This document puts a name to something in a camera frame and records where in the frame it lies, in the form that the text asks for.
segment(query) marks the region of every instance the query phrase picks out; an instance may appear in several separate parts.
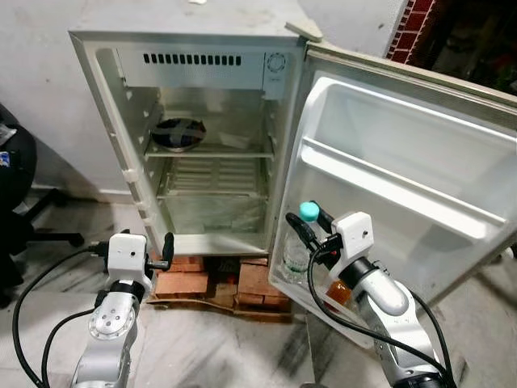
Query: refrigerator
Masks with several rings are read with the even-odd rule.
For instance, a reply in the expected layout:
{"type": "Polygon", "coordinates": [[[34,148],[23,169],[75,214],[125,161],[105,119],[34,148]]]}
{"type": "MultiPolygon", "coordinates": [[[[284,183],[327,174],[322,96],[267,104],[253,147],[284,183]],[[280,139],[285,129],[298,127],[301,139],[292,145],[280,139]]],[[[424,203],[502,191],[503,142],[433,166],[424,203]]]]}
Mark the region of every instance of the refrigerator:
{"type": "Polygon", "coordinates": [[[285,214],[370,214],[370,260],[436,301],[515,241],[517,98],[304,26],[295,0],[130,0],[69,34],[154,249],[172,231],[176,255],[268,255],[274,286],[352,335],[280,275],[285,214]],[[203,121],[199,146],[153,141],[174,118],[203,121]]]}

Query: sticker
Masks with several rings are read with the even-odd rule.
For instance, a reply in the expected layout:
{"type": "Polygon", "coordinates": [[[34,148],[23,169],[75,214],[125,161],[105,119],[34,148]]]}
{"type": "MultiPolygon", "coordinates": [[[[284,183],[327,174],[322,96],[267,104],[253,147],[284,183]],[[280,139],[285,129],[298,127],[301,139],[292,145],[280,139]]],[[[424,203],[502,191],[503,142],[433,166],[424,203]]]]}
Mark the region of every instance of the sticker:
{"type": "Polygon", "coordinates": [[[0,152],[0,167],[11,167],[11,157],[6,151],[0,152]]]}

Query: open refrigerator door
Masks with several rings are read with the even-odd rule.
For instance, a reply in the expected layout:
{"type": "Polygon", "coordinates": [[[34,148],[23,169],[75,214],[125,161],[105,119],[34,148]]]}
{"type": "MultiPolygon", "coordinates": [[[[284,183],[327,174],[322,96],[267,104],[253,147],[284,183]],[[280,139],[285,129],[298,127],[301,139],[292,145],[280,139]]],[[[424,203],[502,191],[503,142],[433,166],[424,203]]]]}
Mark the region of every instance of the open refrigerator door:
{"type": "MultiPolygon", "coordinates": [[[[433,302],[515,238],[517,99],[319,44],[309,45],[303,90],[270,282],[369,347],[316,307],[306,281],[284,275],[286,213],[315,200],[334,217],[371,215],[370,261],[433,302]]],[[[318,270],[320,297],[360,323],[353,304],[327,296],[318,270]]]]}

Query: vent grille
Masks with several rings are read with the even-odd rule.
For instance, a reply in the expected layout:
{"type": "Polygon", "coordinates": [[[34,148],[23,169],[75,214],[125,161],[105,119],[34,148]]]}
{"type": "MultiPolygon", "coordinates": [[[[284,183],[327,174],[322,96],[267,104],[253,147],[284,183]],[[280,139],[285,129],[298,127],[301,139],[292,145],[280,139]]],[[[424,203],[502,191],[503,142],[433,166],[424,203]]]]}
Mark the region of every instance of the vent grille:
{"type": "Polygon", "coordinates": [[[240,55],[226,54],[178,54],[178,53],[144,53],[144,63],[149,65],[216,65],[240,66],[240,55]]]}

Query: white wall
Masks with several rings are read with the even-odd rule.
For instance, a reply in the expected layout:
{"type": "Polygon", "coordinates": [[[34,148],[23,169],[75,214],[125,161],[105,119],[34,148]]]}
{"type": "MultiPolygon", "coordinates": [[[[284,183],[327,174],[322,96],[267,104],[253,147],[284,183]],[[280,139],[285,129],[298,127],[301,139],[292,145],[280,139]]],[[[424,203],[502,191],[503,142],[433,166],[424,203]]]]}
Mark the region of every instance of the white wall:
{"type": "MultiPolygon", "coordinates": [[[[109,199],[127,187],[67,33],[101,1],[3,0],[0,101],[38,139],[37,184],[109,199]]],[[[406,0],[301,3],[330,42],[384,56],[406,0]]]]}

